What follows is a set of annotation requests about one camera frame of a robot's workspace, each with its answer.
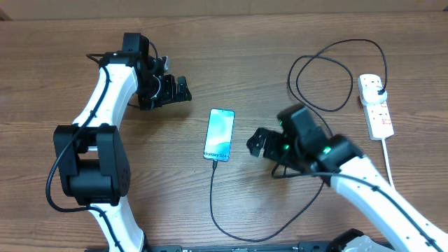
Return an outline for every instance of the black mount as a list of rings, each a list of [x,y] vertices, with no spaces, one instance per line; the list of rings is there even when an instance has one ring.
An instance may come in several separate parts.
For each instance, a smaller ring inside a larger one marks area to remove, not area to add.
[[[342,135],[328,138],[314,123],[307,108],[294,105],[277,115],[283,133],[258,128],[247,141],[247,148],[258,157],[262,148],[264,158],[298,172],[339,172],[339,167],[363,152]],[[328,177],[322,179],[330,185]]]
[[[149,40],[140,33],[125,33],[122,50],[106,52],[100,64],[125,64],[134,67],[141,110],[150,110],[173,102],[191,101],[192,96],[184,76],[165,75],[169,70],[167,56],[154,58],[148,54]]]
[[[53,135],[56,156],[78,130],[77,125],[57,126]],[[81,159],[79,154],[96,146],[98,159]],[[131,171],[116,126],[87,127],[69,147],[59,163],[59,175],[66,196],[75,197],[79,205],[110,203],[116,206],[126,196]]]

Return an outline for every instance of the white cable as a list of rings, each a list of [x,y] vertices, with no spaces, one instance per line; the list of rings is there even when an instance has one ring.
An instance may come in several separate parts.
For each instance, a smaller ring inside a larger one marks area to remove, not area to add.
[[[389,155],[387,155],[386,140],[381,139],[381,144],[383,146],[384,161],[386,163],[387,177],[389,179],[389,183],[391,184],[391,187],[393,189],[395,189],[395,186],[393,185],[393,180],[392,180],[391,166],[389,165]]]

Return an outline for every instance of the power plug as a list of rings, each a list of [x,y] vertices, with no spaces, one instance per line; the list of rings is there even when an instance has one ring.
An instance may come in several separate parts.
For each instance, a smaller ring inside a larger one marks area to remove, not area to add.
[[[371,73],[358,78],[359,97],[364,106],[373,105],[387,100],[387,91],[379,94],[383,89],[381,78]]]

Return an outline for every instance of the power outlet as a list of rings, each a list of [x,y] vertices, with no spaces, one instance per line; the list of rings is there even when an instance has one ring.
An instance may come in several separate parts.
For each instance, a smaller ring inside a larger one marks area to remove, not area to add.
[[[387,103],[363,106],[371,140],[386,139],[394,134]]]

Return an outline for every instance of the black bracket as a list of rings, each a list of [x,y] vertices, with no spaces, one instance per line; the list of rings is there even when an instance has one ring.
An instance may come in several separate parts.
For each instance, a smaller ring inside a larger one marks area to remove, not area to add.
[[[56,156],[78,130],[77,125],[57,126],[53,135]],[[89,146],[96,146],[98,159],[81,159]],[[66,196],[79,205],[110,203],[116,206],[126,196],[131,172],[125,149],[116,126],[87,127],[70,145],[59,163],[59,175]]]

